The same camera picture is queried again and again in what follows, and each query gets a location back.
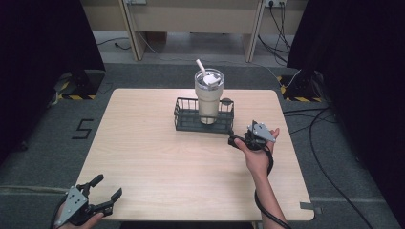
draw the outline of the table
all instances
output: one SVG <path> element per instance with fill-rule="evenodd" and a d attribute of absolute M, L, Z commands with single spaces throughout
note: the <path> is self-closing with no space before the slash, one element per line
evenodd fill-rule
<path fill-rule="evenodd" d="M 77 183 L 104 175 L 91 203 L 122 187 L 114 220 L 258 221 L 254 183 L 245 156 L 227 135 L 175 130 L 177 97 L 194 89 L 117 89 L 98 127 Z M 312 210 L 277 94 L 270 90 L 224 90 L 234 101 L 234 132 L 252 119 L 280 128 L 269 176 L 287 220 L 311 220 Z"/>
<path fill-rule="evenodd" d="M 245 61 L 251 62 L 264 0 L 148 0 L 146 5 L 119 0 L 136 60 L 146 44 L 144 31 L 239 33 Z"/>

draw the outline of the wooden table top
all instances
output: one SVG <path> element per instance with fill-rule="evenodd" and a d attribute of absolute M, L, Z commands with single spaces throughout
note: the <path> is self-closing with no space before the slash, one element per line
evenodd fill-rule
<path fill-rule="evenodd" d="M 177 97 L 194 89 L 117 89 L 98 127 L 77 183 L 104 175 L 90 203 L 122 197 L 114 220 L 261 220 L 245 156 L 228 135 L 176 131 Z M 270 90 L 224 90 L 234 101 L 235 135 L 254 119 L 280 128 L 269 180 L 287 220 L 311 220 L 313 211 L 277 94 Z"/>

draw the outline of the metal basket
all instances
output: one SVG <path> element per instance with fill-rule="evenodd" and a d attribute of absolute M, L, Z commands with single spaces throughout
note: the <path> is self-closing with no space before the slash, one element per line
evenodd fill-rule
<path fill-rule="evenodd" d="M 197 98 L 178 97 L 175 107 L 175 126 L 177 131 L 207 132 L 229 134 L 233 127 L 234 108 L 229 98 L 220 100 L 218 116 L 200 116 Z M 202 118 L 216 118 L 212 124 L 202 123 Z"/>

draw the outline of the black partition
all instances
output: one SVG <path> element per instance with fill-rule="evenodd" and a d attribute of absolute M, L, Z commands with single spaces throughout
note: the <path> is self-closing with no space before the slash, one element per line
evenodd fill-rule
<path fill-rule="evenodd" d="M 0 1 L 0 164 L 47 109 L 63 73 L 104 70 L 79 0 Z"/>
<path fill-rule="evenodd" d="M 331 105 L 354 152 L 402 227 L 404 4 L 309 0 L 288 59 L 289 67 L 307 70 L 305 77 L 311 78 L 314 70 L 324 75 Z"/>

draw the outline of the cup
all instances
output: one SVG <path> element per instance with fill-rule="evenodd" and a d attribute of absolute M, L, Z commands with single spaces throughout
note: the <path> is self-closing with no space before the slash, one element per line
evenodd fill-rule
<path fill-rule="evenodd" d="M 224 75 L 215 69 L 198 71 L 195 75 L 196 95 L 199 100 L 200 121 L 212 124 L 217 120 L 220 98 L 224 90 Z"/>

